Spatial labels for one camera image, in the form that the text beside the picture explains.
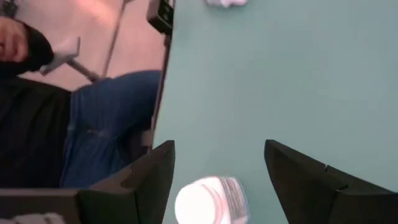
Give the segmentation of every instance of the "light blue table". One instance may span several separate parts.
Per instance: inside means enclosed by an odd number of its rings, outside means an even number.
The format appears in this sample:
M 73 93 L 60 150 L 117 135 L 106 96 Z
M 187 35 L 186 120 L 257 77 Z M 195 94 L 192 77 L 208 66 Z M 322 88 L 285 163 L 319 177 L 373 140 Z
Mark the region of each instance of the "light blue table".
M 250 223 L 287 223 L 263 158 L 276 139 L 398 190 L 398 1 L 177 0 L 155 146 L 176 142 L 164 223 L 186 184 L 231 175 Z

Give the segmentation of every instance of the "black sleeve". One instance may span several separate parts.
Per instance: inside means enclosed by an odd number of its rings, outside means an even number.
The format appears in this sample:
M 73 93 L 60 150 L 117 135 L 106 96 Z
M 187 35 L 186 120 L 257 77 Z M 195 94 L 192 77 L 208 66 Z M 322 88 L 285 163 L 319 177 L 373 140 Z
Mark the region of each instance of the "black sleeve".
M 0 79 L 12 78 L 25 72 L 35 72 L 49 64 L 54 52 L 47 38 L 37 29 L 23 23 L 28 41 L 28 56 L 23 62 L 0 62 Z

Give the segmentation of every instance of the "white container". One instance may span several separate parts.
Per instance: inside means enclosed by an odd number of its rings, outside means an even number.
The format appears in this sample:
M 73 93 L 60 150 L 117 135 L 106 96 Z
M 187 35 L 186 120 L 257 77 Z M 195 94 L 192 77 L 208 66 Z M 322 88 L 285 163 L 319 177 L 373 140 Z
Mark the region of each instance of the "white container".
M 230 7 L 230 6 L 243 6 L 248 1 L 247 0 L 206 0 L 206 2 L 211 6 Z
M 182 188 L 175 199 L 179 224 L 245 224 L 248 203 L 233 177 L 206 177 Z

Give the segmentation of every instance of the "floor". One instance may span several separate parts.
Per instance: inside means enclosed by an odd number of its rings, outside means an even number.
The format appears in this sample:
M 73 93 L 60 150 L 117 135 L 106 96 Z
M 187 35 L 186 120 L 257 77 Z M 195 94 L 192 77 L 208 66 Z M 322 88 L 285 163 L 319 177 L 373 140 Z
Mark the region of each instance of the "floor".
M 124 1 L 128 0 L 21 0 L 17 18 L 41 31 L 55 49 L 66 39 L 80 36 L 77 60 L 98 74 L 116 77 L 137 70 L 161 69 L 164 36 L 146 21 L 149 0 L 127 3 L 120 18 Z M 89 83 L 68 65 L 45 77 L 39 73 L 24 77 L 68 90 Z

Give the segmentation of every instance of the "white object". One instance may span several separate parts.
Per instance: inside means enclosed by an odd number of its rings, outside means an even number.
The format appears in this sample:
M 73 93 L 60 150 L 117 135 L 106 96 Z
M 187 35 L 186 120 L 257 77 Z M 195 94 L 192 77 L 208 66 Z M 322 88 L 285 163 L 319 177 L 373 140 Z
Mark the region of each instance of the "white object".
M 73 60 L 80 53 L 80 37 L 67 38 L 60 45 L 54 47 L 54 59 L 49 65 L 44 65 L 40 69 L 42 75 L 54 71 L 64 63 Z
M 233 177 L 206 177 L 182 188 L 175 199 L 179 224 L 245 224 L 248 203 Z
M 209 5 L 223 6 L 223 7 L 243 6 L 248 2 L 248 0 L 206 0 L 206 1 Z

